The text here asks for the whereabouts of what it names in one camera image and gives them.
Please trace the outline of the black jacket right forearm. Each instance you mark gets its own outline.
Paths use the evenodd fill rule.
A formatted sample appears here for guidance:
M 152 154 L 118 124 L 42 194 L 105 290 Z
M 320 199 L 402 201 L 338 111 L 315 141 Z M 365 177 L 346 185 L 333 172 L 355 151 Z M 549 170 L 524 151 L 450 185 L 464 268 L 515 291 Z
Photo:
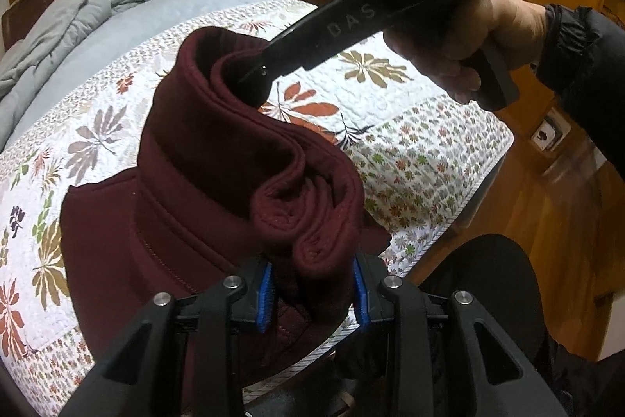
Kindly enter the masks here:
M 546 7 L 535 75 L 616 171 L 624 173 L 624 30 L 590 7 Z

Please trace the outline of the person right hand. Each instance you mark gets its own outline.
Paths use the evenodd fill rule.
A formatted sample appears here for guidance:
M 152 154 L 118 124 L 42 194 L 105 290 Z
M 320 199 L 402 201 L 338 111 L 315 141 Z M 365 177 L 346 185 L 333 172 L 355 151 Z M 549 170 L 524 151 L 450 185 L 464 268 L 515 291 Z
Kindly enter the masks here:
M 466 105 L 481 86 L 477 71 L 463 60 L 494 42 L 506 67 L 517 70 L 540 58 L 548 20 L 546 8 L 524 0 L 466 0 L 447 34 L 439 40 L 422 30 L 389 27 L 384 41 L 389 48 L 445 90 L 457 103 Z

